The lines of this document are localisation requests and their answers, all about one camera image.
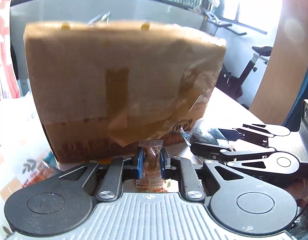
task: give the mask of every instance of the transparent plastic wrapper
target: transparent plastic wrapper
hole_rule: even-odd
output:
[[[134,148],[121,148],[201,118],[226,51],[224,39],[199,30],[137,21],[30,23],[24,40],[60,163],[128,155]]]
[[[219,129],[210,127],[208,121],[204,118],[198,119],[189,133],[186,133],[181,128],[181,135],[188,146],[191,146],[193,142],[201,142],[226,148],[229,147],[229,141],[222,135]]]
[[[144,163],[143,174],[136,180],[136,186],[145,192],[167,192],[160,166],[160,150],[163,147],[163,141],[139,141],[138,145],[144,150]]]

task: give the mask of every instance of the ridged metal surface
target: ridged metal surface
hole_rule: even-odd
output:
[[[301,122],[298,132],[269,138],[269,147],[274,147],[279,152],[289,152],[301,163],[308,163],[308,131],[305,125]]]
[[[216,224],[199,203],[188,203],[178,193],[123,193],[113,203],[98,204],[91,216],[72,231],[52,237],[14,233],[8,240],[256,240]],[[283,232],[262,240],[291,239]]]

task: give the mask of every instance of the exercise bike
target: exercise bike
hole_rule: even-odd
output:
[[[255,67],[257,60],[261,59],[264,61],[265,64],[268,64],[269,62],[269,60],[264,57],[271,56],[272,47],[253,46],[252,49],[256,53],[253,54],[252,59],[248,62],[240,77],[237,78],[233,76],[232,73],[228,71],[224,65],[218,77],[216,87],[222,90],[225,94],[227,94],[234,100],[237,100],[243,95],[242,84],[244,83],[250,72],[257,71],[257,67]]]

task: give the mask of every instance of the screw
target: screw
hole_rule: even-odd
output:
[[[203,193],[200,192],[200,191],[189,191],[189,192],[187,193],[187,196],[188,196],[189,198],[195,198],[195,199],[197,199],[197,198],[203,197]]]
[[[115,197],[114,192],[110,191],[110,190],[104,190],[102,192],[99,193],[99,197],[102,199],[110,199]]]

